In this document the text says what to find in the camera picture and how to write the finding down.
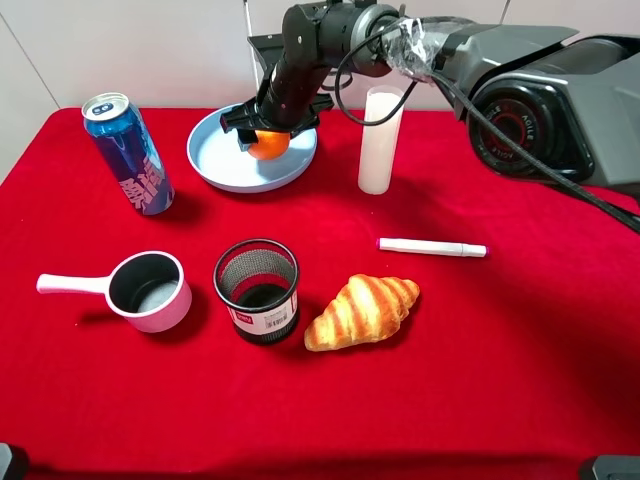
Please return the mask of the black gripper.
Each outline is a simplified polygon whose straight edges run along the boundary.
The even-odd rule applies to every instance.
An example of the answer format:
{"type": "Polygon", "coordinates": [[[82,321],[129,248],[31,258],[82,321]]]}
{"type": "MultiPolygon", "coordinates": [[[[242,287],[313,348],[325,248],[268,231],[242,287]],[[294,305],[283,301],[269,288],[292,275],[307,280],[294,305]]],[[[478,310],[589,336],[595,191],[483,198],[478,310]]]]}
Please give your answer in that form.
{"type": "Polygon", "coordinates": [[[329,94],[318,94],[309,105],[301,108],[272,103],[268,98],[264,98],[259,105],[258,98],[254,97],[223,113],[220,124],[225,133],[237,130],[240,150],[248,151],[258,143],[257,130],[286,132],[293,141],[306,130],[317,127],[319,115],[333,107],[334,102],[329,94]]]}

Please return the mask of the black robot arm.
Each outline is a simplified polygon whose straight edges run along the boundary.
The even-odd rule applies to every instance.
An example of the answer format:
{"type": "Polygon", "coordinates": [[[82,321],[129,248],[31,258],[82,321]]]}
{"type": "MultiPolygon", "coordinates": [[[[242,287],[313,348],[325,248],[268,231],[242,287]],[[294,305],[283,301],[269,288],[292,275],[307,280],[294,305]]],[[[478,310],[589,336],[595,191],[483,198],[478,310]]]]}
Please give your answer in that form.
{"type": "Polygon", "coordinates": [[[437,86],[495,172],[543,181],[522,158],[528,152],[573,182],[639,193],[635,35],[579,38],[567,27],[410,18],[374,1],[324,1],[290,7],[279,33],[250,42],[261,86],[221,119],[245,144],[261,131],[315,127],[333,105],[325,78],[339,67],[397,72],[437,86]]]}

